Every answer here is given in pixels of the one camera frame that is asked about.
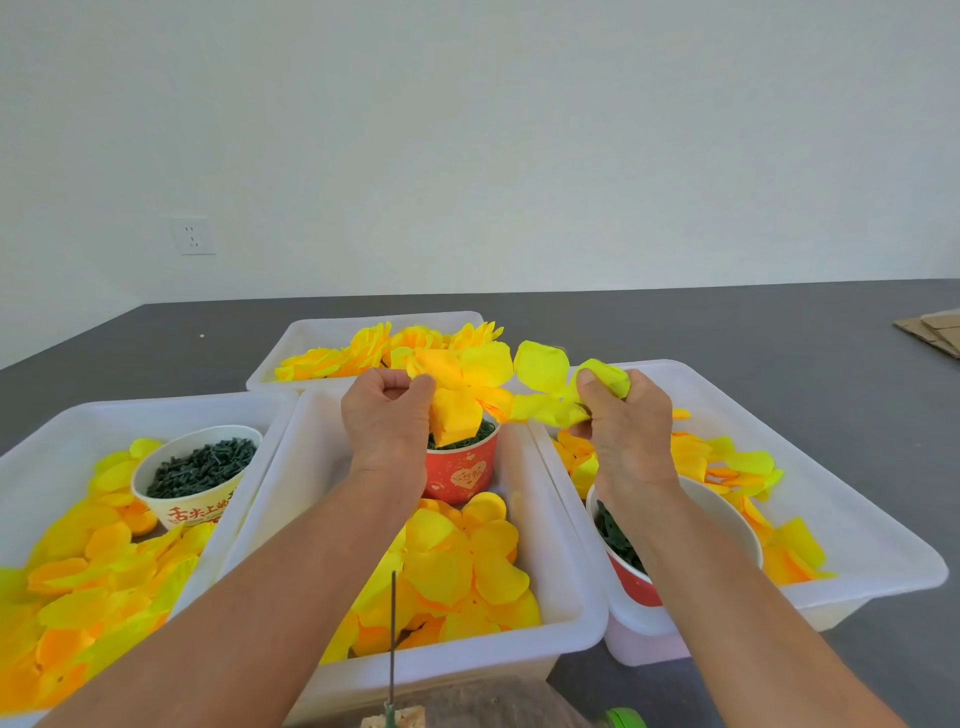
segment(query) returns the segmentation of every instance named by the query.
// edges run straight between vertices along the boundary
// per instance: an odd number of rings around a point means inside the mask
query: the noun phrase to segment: gray table
[[[296,319],[472,309],[506,325],[512,346],[686,362],[953,568],[960,362],[891,322],[957,305],[960,280],[145,305],[0,371],[0,452],[80,402],[242,390]],[[951,580],[874,601],[827,638],[911,725],[955,726],[958,614]],[[550,682],[587,716],[628,705],[651,728],[722,724],[689,660],[626,668],[601,644],[563,657]]]

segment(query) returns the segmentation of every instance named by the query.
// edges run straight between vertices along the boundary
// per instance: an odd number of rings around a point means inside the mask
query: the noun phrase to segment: hand
[[[353,382],[340,405],[353,445],[351,473],[373,472],[422,491],[435,386],[431,376],[411,381],[394,369],[369,369]]]
[[[637,488],[676,484],[670,456],[673,403],[642,372],[632,369],[630,394],[618,400],[590,370],[577,376],[580,397],[592,420],[571,428],[572,434],[592,441],[600,460],[597,496],[605,503],[635,499]]]

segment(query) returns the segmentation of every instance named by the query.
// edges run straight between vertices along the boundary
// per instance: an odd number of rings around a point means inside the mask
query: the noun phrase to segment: orange petal
[[[90,535],[84,554],[87,559],[95,559],[118,546],[125,546],[130,542],[131,535],[130,527],[122,521],[101,526]]]

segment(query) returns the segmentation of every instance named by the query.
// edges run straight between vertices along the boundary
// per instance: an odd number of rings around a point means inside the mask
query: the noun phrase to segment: forearm
[[[608,504],[735,728],[902,726],[674,478]]]
[[[279,725],[415,507],[352,474],[42,725]]]

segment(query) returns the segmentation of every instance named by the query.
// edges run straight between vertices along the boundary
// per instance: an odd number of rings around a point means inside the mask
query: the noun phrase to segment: electrical outlet
[[[181,255],[215,255],[213,235],[205,217],[170,217],[170,234]]]

